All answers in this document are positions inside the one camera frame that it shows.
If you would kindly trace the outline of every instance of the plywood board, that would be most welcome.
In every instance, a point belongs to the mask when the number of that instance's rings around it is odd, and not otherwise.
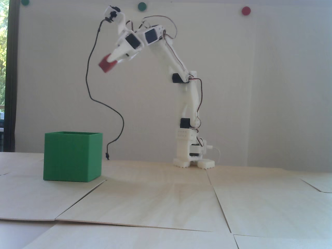
[[[42,175],[43,160],[42,153],[0,152],[0,175],[13,171],[22,175]]]
[[[331,239],[285,239],[234,235],[239,249],[332,249]]]
[[[0,219],[54,220],[104,180],[57,182],[6,175],[0,178]]]
[[[332,193],[332,173],[290,171],[317,190]]]
[[[234,234],[332,238],[332,195],[312,191],[214,187]]]
[[[231,233],[111,225],[57,224],[25,249],[237,249]]]
[[[118,181],[210,185],[204,169],[179,168],[170,163],[105,160],[102,175]]]
[[[225,231],[211,185],[148,184],[107,180],[57,220]]]
[[[317,192],[298,177],[279,168],[216,166],[207,173],[213,186]]]
[[[21,249],[55,224],[56,221],[0,220],[0,249]]]

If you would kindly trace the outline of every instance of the cable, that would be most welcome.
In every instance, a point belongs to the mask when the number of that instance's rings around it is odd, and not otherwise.
[[[131,30],[134,31],[134,23],[132,20],[128,20],[125,24],[127,25],[129,22],[131,22]]]
[[[149,27],[145,26],[144,22],[147,22],[149,24]],[[142,24],[138,27],[138,29],[140,29],[142,26],[144,26],[146,29],[148,29],[151,27],[151,24],[147,20],[144,20],[144,21],[142,21]]]
[[[107,146],[106,146],[106,158],[107,158],[107,160],[109,160],[109,159],[110,159],[110,155],[108,154],[108,146],[109,146],[111,143],[113,143],[113,142],[115,142],[116,140],[119,139],[119,137],[121,136],[121,134],[122,134],[122,132],[123,132],[123,130],[124,130],[124,127],[125,127],[125,126],[124,126],[124,125],[125,125],[125,121],[124,121],[123,116],[122,116],[117,110],[113,109],[113,108],[110,107],[109,105],[104,104],[103,102],[100,102],[100,101],[98,101],[98,100],[93,99],[93,98],[91,97],[90,88],[89,88],[89,84],[88,84],[88,72],[89,72],[90,58],[91,58],[91,55],[92,55],[92,53],[93,53],[93,50],[94,50],[95,47],[96,47],[97,39],[98,39],[98,34],[99,34],[99,32],[100,32],[100,27],[102,26],[102,24],[103,24],[104,21],[106,21],[106,19],[102,20],[102,21],[100,22],[100,24],[99,24],[99,28],[98,28],[98,32],[97,32],[97,35],[96,35],[95,44],[93,45],[93,48],[92,48],[91,53],[90,53],[89,58],[88,58],[88,65],[87,65],[87,68],[86,68],[86,75],[85,75],[85,83],[86,83],[86,87],[87,87],[87,89],[88,89],[89,97],[90,97],[91,100],[93,100],[94,102],[100,103],[100,104],[102,104],[102,105],[104,105],[104,106],[110,108],[111,110],[113,110],[114,112],[116,112],[117,114],[119,114],[119,116],[120,116],[121,119],[122,119],[122,129],[121,129],[121,132],[120,132],[119,136],[117,136],[117,138],[114,139],[113,141],[109,142],[109,143],[107,144]]]
[[[198,118],[198,120],[200,121],[200,124],[199,124],[199,126],[198,127],[196,127],[196,128],[192,128],[192,129],[194,129],[194,130],[196,130],[197,131],[197,133],[199,132],[198,131],[198,128],[202,125],[202,121],[201,121],[201,119],[199,118],[199,116],[198,116],[198,111],[199,111],[199,109],[200,109],[200,106],[202,105],[202,101],[203,101],[203,82],[202,82],[202,80],[200,79],[200,78],[190,78],[189,80],[199,80],[200,82],[201,82],[201,101],[200,101],[200,103],[199,103],[199,105],[198,105],[198,107],[197,107],[197,118]],[[201,144],[201,142],[200,142],[200,139],[198,138],[198,136],[196,136],[196,139],[197,139],[197,141],[198,141],[198,143],[200,144],[200,146],[201,147],[203,147],[203,144]]]
[[[175,23],[172,21],[172,19],[170,19],[169,17],[167,17],[167,16],[160,16],[160,15],[154,15],[154,16],[146,16],[146,17],[143,17],[142,18],[142,24],[144,25],[144,22],[143,22],[143,19],[145,19],[145,18],[149,18],[149,17],[165,17],[165,18],[167,18],[168,20],[170,20],[172,23],[173,23],[173,25],[174,25],[174,27],[175,27],[175,36],[174,37],[171,37],[170,35],[168,35],[171,39],[175,39],[176,38],[176,36],[177,36],[177,34],[178,34],[178,28],[176,27],[176,25],[175,25]]]
[[[172,37],[170,37],[169,34],[166,33],[166,30],[163,31],[163,38],[164,38],[164,40],[165,40],[167,46],[169,47],[169,49],[173,52],[174,57],[175,57],[175,58],[178,60],[178,62],[180,63],[182,69],[183,69],[184,71],[186,71],[184,65],[182,64],[182,62],[180,61],[180,59],[176,56],[175,51],[174,51],[174,50],[172,49],[172,47],[169,45],[169,43],[167,42],[165,36],[168,36],[169,38],[173,39]]]
[[[217,161],[217,164],[218,164],[219,161],[220,161],[221,152],[220,152],[219,148],[217,148],[217,147],[215,147],[215,146],[213,146],[212,148],[215,148],[215,149],[218,150],[218,152],[219,152],[219,158],[218,158],[218,161]]]

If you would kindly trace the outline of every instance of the foliage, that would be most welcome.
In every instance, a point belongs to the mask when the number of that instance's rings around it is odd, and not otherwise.
[[[0,105],[5,104],[9,0],[0,1]]]

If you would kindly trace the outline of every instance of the white wall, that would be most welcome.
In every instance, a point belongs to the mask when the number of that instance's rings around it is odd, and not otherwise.
[[[248,165],[332,171],[332,11],[261,7]]]
[[[332,171],[331,8],[314,6],[326,1],[290,3],[250,5],[248,17],[240,15],[242,4],[159,2],[145,13],[129,1],[119,5],[135,25],[152,14],[176,22],[174,46],[204,83],[200,133],[220,147],[220,164]],[[118,135],[121,119],[92,102],[84,82],[107,4],[34,0],[21,8],[17,151],[43,152],[51,131],[103,132],[104,144]],[[113,50],[115,34],[115,25],[102,27],[89,73],[92,95],[125,118],[111,158],[169,162],[176,87],[148,49],[104,74],[97,64]]]
[[[106,1],[62,2],[34,0],[20,10],[16,151],[43,152],[46,132],[103,132],[106,144],[121,129],[117,114],[89,99],[84,79]],[[246,165],[255,15],[241,16],[242,5],[230,4],[149,3],[145,13],[135,4],[120,7],[136,26],[152,14],[175,21],[174,47],[204,84],[200,134],[220,147],[220,164]],[[89,72],[93,97],[125,119],[123,135],[110,146],[111,158],[170,162],[176,87],[148,49],[104,74],[97,64],[116,39],[116,26],[103,25]],[[217,159],[217,152],[209,156]]]

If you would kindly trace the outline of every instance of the green box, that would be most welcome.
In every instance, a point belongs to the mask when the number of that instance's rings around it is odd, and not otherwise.
[[[102,146],[102,133],[45,133],[44,180],[89,182],[99,177]]]

